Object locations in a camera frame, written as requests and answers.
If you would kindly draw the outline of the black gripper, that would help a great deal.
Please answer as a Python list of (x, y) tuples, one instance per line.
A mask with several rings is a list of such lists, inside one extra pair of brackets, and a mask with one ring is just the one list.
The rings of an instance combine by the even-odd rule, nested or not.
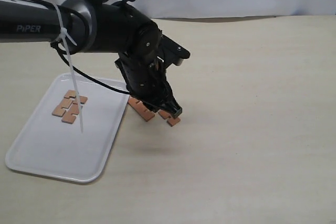
[(156, 113), (167, 112), (172, 118), (182, 113), (182, 107), (173, 96), (166, 79), (164, 63), (155, 53), (145, 58), (132, 58), (125, 52), (118, 53), (116, 66), (125, 78), (131, 96), (145, 102), (146, 107)]

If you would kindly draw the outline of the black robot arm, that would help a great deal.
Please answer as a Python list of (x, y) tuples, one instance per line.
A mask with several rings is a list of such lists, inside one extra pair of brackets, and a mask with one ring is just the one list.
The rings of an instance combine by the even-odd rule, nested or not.
[(1, 42), (49, 42), (67, 45), (71, 54), (117, 53), (116, 67), (126, 93), (150, 111), (176, 118), (182, 108), (166, 78), (190, 53), (163, 35), (158, 25), (133, 6), (96, 0), (66, 0), (47, 7), (24, 0), (1, 0)]

